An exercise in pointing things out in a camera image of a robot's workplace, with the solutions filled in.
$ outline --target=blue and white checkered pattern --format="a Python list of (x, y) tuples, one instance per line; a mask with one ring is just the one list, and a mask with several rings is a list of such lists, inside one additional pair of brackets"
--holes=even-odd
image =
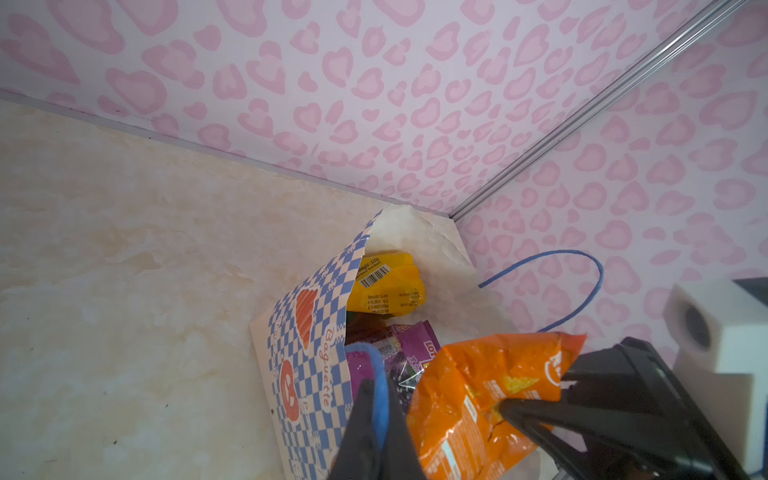
[[(277, 302), (270, 317), (270, 351), (272, 395), (277, 399), (277, 415), (283, 424), (282, 438), (288, 449), (293, 476), (302, 480), (323, 480), (331, 461), (341, 446), (347, 419), (352, 411), (352, 386), (346, 365), (346, 302), (360, 268), (360, 260), (369, 239), (373, 218), (365, 230), (337, 257), (314, 275), (304, 280), (292, 292)], [(315, 323), (310, 335), (310, 347), (305, 352), (296, 328), (296, 297), (304, 289), (318, 289), (315, 302)], [(318, 352), (323, 348), (324, 333), (335, 333), (327, 349), (327, 360)], [(286, 417), (280, 395), (280, 366), (284, 360), (293, 366), (293, 381), (301, 405), (298, 422)], [(329, 366), (330, 407), (323, 411), (323, 366)]]

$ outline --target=checkered paper bag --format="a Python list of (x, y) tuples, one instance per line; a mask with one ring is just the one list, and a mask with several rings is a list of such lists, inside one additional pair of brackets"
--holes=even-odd
[(363, 255), (389, 250), (412, 254), (426, 287), (426, 303), (397, 317), (398, 323), (429, 319), (442, 345), (514, 331), (477, 287), (452, 222), (431, 222), (407, 206), (385, 208), (347, 248), (251, 323), (288, 480), (324, 480), (331, 469), (353, 406), (346, 302)]

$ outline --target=round hole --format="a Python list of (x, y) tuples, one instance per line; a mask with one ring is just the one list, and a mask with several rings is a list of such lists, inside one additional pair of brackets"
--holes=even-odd
[(710, 348), (712, 342), (710, 338), (710, 328), (701, 315), (701, 312), (695, 306), (688, 307), (685, 312), (685, 326), (688, 329), (690, 337), (702, 348)]

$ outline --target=gray edge trim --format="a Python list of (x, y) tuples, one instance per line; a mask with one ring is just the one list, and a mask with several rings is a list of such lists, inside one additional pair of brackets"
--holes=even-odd
[(589, 120), (597, 116), (621, 95), (629, 92), (629, 90), (651, 76), (656, 70), (664, 66), (669, 60), (680, 54), (748, 1), (715, 0), (704, 7), (688, 23), (670, 35), (664, 43), (650, 51), (584, 107), (565, 119), (552, 132), (527, 149), (516, 162), (499, 172), (487, 184), (483, 185), (480, 190), (474, 192), (470, 198), (456, 207), (449, 216), (454, 221), (458, 222), (461, 220), (475, 208), (479, 207), (491, 195), (501, 190), (531, 165), (539, 161), (555, 148), (557, 144), (565, 140), (568, 135), (574, 133)]
[[(322, 178), (313, 177), (312, 175), (303, 174), (301, 172), (296, 172), (293, 170), (288, 170), (286, 168), (278, 167), (276, 165), (268, 164), (267, 162), (262, 160), (256, 160), (253, 158), (244, 158), (234, 154), (228, 154), (226, 152), (215, 150), (210, 147), (205, 147), (203, 145), (196, 144), (191, 141), (168, 137), (167, 135), (158, 134), (157, 132), (145, 130), (140, 127), (134, 127), (132, 125), (123, 124), (119, 121), (111, 120), (110, 118), (103, 118), (103, 117), (98, 117), (96, 115), (86, 114), (81, 111), (72, 110), (71, 108), (62, 107), (61, 105), (50, 104), (47, 101), (38, 100), (36, 98), (26, 97), (24, 95), (11, 93), (10, 91), (0, 90), (0, 100), (6, 100), (16, 104), (24, 105), (26, 107), (32, 107), (32, 108), (37, 108), (43, 111), (49, 111), (53, 114), (74, 118), (75, 120), (86, 121), (90, 124), (95, 124), (101, 127), (112, 128), (114, 130), (121, 131), (126, 134), (136, 135), (137, 137), (157, 140), (157, 141), (163, 142), (164, 144), (186, 148), (188, 150), (200, 152), (202, 154), (213, 155), (215, 157), (224, 158), (226, 160), (236, 161), (241, 164), (253, 165), (255, 167), (263, 168), (264, 170), (274, 172), (276, 174), (282, 174), (288, 177), (295, 177), (301, 180), (307, 180), (307, 181), (313, 182), (315, 184), (325, 185), (326, 187), (336, 188), (337, 190), (344, 190), (353, 194), (363, 195), (364, 197), (373, 198), (375, 200), (381, 200), (388, 204), (411, 205), (408, 202), (405, 202), (402, 200), (384, 197), (383, 195), (366, 192), (364, 190), (358, 190), (356, 188), (350, 187), (349, 185), (338, 184), (330, 180), (323, 180)], [(411, 207), (414, 207), (415, 209), (420, 210), (422, 212), (438, 215), (440, 217), (449, 216), (445, 212), (438, 212), (438, 211), (430, 210), (429, 208), (420, 207), (417, 205), (411, 205)]]

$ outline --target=beige marble surface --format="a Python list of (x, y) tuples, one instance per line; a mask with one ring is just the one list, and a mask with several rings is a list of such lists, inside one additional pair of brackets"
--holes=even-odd
[(383, 206), (0, 102), (0, 478), (281, 478), (248, 322)]

